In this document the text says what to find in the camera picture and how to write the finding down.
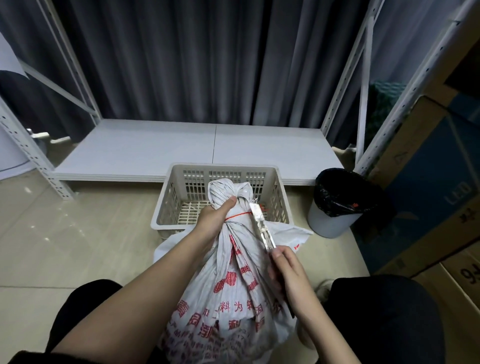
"hand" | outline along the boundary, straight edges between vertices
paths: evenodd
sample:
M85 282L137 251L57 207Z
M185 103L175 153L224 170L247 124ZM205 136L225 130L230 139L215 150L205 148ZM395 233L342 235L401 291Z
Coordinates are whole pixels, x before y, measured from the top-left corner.
M307 278L307 274L295 253L288 246L279 245L272 253L275 267L268 267L268 275L274 286L280 291L279 276L283 276L288 302L300 321L308 319L309 314L314 312L320 302L313 292Z
M222 229L227 213L236 203L237 198L232 196L217 210L210 205L205 206L202 211L200 211L197 224L193 228L192 233L197 234L202 241L205 241L205 243L208 243L208 246L211 247L214 239Z

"person's left hand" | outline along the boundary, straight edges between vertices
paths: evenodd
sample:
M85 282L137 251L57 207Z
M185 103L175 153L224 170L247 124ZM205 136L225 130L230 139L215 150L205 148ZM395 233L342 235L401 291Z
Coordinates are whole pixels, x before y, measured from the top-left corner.
M236 203L237 198L232 196L217 210L210 205L205 206L202 211L200 211L197 225L193 228L192 233L197 234L199 238L210 247L211 244L213 244L215 237L220 233L227 213Z

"beige shoe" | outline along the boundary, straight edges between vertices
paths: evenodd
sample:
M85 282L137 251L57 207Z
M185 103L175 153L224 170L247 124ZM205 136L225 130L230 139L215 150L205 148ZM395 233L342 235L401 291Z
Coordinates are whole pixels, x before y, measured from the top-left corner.
M334 279L326 279L315 290L315 295L318 297L318 300L321 303L325 303L328 300L328 296L330 295L330 290L332 289ZM299 337L300 342L303 346L315 350L315 345L313 344L312 339L307 333L307 330L303 327L300 321L297 321L297 335Z

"cardboard box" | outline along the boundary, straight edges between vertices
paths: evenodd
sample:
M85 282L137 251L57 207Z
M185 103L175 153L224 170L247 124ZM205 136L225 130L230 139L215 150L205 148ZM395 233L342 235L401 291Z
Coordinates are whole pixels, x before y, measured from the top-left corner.
M463 291L480 308L480 242L442 262Z
M480 237L480 127L421 97L372 170L396 217L359 243L371 273L411 277Z
M423 94L480 125L480 3L435 65Z
M414 278L436 301L444 327L446 364L473 364L480 358L479 310L446 270L437 264Z

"black garbage bag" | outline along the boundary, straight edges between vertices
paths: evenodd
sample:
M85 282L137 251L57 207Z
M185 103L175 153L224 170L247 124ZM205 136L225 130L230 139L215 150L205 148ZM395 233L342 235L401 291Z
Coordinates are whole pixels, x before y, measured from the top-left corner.
M315 180L313 199L331 218L372 211L382 201L384 192L363 176L343 168L323 170Z

